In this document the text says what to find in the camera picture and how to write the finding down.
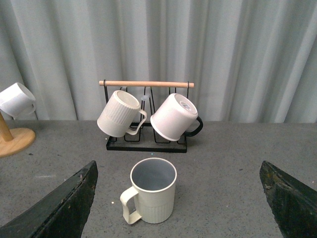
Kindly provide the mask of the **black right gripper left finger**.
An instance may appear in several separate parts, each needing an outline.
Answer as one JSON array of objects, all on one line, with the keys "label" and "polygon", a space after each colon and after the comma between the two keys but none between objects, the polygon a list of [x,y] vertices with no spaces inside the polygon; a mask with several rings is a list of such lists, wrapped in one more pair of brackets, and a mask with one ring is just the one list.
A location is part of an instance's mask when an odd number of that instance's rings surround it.
[{"label": "black right gripper left finger", "polygon": [[30,209],[0,229],[2,238],[79,238],[90,214],[98,179],[91,161]]}]

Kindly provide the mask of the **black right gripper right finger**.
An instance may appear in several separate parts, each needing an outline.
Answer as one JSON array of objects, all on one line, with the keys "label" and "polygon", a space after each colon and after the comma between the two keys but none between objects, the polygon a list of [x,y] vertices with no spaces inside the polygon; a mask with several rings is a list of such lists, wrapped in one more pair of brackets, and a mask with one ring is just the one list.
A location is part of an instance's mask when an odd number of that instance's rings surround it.
[{"label": "black right gripper right finger", "polygon": [[262,162],[260,179],[283,237],[315,238],[317,192],[268,161]]}]

